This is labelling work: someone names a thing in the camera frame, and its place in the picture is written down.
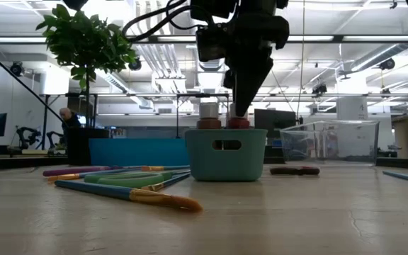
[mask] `person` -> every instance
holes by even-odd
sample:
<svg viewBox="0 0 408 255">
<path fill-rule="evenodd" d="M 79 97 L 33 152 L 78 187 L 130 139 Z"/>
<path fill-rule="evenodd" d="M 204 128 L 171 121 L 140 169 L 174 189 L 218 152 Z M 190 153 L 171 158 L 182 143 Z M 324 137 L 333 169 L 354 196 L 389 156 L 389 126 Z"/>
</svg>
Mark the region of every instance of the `person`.
<svg viewBox="0 0 408 255">
<path fill-rule="evenodd" d="M 62 123 L 62 131 L 64 131 L 64 142 L 67 145 L 67 135 L 69 128 L 80 128 L 81 123 L 78 120 L 76 113 L 68 108 L 61 108 L 59 114 L 65 123 Z"/>
</svg>

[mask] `small jar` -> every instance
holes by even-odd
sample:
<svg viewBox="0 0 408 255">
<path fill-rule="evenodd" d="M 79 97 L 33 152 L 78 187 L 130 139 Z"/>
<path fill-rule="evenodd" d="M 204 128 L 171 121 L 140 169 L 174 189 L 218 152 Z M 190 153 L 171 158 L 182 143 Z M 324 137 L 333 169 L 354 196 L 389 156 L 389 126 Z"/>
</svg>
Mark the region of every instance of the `small jar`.
<svg viewBox="0 0 408 255">
<path fill-rule="evenodd" d="M 198 129 L 221 129 L 221 121 L 218 120 L 218 103 L 200 103 L 199 118 L 196 124 Z"/>
<path fill-rule="evenodd" d="M 231 104 L 229 107 L 229 121 L 227 122 L 227 128 L 229 129 L 249 129 L 248 111 L 242 116 L 236 116 L 235 104 Z"/>
</svg>

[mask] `clear plastic bin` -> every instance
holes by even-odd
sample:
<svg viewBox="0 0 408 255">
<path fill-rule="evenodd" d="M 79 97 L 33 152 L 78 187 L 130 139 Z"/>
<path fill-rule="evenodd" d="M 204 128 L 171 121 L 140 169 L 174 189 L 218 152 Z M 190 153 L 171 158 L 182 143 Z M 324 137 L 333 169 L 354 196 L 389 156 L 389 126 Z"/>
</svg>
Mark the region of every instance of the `clear plastic bin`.
<svg viewBox="0 0 408 255">
<path fill-rule="evenodd" d="M 375 164 L 378 121 L 317 121 L 285 128 L 280 133 L 287 163 Z"/>
</svg>

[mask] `wooden table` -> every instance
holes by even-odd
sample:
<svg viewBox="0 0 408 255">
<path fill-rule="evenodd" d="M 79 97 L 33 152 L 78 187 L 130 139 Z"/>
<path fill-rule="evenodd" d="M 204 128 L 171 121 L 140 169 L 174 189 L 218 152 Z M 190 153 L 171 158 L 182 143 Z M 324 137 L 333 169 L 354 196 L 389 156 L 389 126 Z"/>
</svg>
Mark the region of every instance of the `wooden table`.
<svg viewBox="0 0 408 255">
<path fill-rule="evenodd" d="M 165 190 L 201 214 L 55 188 L 31 170 L 0 171 L 0 254 L 408 254 L 408 181 L 381 168 Z"/>
</svg>

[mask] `ceiling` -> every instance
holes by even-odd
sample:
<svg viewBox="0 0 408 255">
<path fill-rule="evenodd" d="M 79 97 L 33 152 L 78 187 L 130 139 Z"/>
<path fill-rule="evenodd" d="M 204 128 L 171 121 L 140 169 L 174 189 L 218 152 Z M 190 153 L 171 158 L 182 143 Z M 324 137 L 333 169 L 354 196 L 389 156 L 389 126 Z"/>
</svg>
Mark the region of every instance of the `ceiling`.
<svg viewBox="0 0 408 255">
<path fill-rule="evenodd" d="M 293 35 L 408 35 L 408 8 L 405 1 L 397 2 L 397 8 L 390 9 L 392 0 L 307 0 L 305 8 L 303 8 L 303 1 L 290 0 L 289 7 L 286 10 L 278 10 L 277 15 L 282 15 L 289 21 L 290 33 Z M 42 15 L 51 13 L 50 9 L 57 3 L 58 1 L 0 2 L 0 36 L 41 35 L 41 31 L 35 31 L 35 27 L 43 20 Z M 101 18 L 108 17 L 109 21 L 122 25 L 136 15 L 149 11 L 149 8 L 153 8 L 153 3 L 164 6 L 166 0 L 89 0 L 84 11 L 86 15 L 99 13 Z M 175 21 L 183 26 L 194 22 L 190 19 L 189 13 L 177 16 Z M 145 25 L 150 27 L 150 22 L 145 23 Z M 169 25 L 163 33 L 165 35 L 183 35 L 193 34 L 193 31 L 175 30 Z M 152 79 L 156 77 L 156 72 L 153 72 L 149 67 L 147 62 L 149 60 L 140 52 L 139 46 L 134 47 L 142 55 L 141 70 L 124 70 L 117 74 L 118 78 L 125 83 L 131 92 L 149 94 L 165 92 L 162 90 L 163 85 L 158 85 L 160 92 L 153 89 Z M 152 47 L 154 48 L 150 50 L 158 51 L 158 56 L 161 58 L 157 58 L 156 63 L 160 66 L 161 60 L 168 67 L 166 71 L 169 70 L 169 74 L 171 74 L 171 68 L 169 68 L 166 55 L 161 51 L 160 45 L 153 45 Z M 206 73 L 197 67 L 196 47 L 193 46 L 193 43 L 189 45 L 175 44 L 173 47 L 176 63 L 180 67 L 180 70 L 177 71 L 183 75 L 180 82 L 184 82 L 186 92 L 197 92 L 212 86 L 215 92 L 226 92 L 221 87 L 221 74 L 218 74 L 220 75 L 219 79 L 218 75 L 198 77 L 198 72 Z M 281 91 L 279 89 L 281 87 L 282 91 L 287 94 L 296 94 L 300 91 L 300 83 L 307 92 L 311 92 L 312 87 L 317 85 L 318 79 L 316 78 L 320 74 L 321 81 L 326 83 L 329 93 L 336 93 L 334 88 L 336 79 L 332 75 L 334 69 L 350 66 L 353 61 L 368 54 L 375 54 L 376 49 L 380 47 L 385 47 L 385 45 L 382 43 L 287 44 L 282 50 L 274 51 L 271 55 L 275 64 L 259 93 L 278 93 Z M 45 45 L 0 45 L 0 52 L 3 57 L 9 54 L 44 54 L 54 57 L 46 50 Z M 396 67 L 393 70 L 383 72 L 383 79 L 379 69 L 368 67 L 363 71 L 367 76 L 369 92 L 378 93 L 382 84 L 389 86 L 408 80 L 408 50 L 400 52 L 392 58 L 396 61 Z M 226 66 L 223 66 L 220 71 L 223 72 L 225 68 Z M 71 81 L 70 87 L 75 89 L 78 84 Z M 111 88 L 104 79 L 98 79 L 93 84 L 92 89 L 98 93 L 119 92 L 117 89 Z M 408 85 L 393 89 L 393 91 L 394 93 L 408 94 Z M 120 98 L 114 98 L 114 100 L 107 98 L 106 100 L 109 103 L 132 102 L 130 99 L 122 100 Z M 281 96 L 276 100 L 285 101 L 285 98 Z M 402 101 L 407 101 L 407 98 L 399 98 L 396 101 L 400 104 Z"/>
</svg>

